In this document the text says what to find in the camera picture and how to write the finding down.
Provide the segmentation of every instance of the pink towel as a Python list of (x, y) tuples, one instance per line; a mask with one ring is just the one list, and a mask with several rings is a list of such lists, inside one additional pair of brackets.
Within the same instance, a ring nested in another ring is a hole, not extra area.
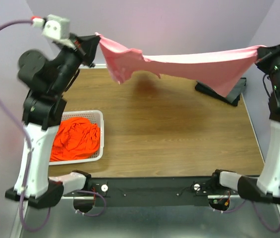
[(101, 37), (100, 48), (107, 68), (114, 81), (119, 84), (129, 80), (132, 73), (145, 70), (157, 75), (167, 74), (198, 80), (226, 97), (245, 71), (256, 61), (257, 49), (244, 49), (170, 56), (144, 56), (141, 50), (127, 47)]

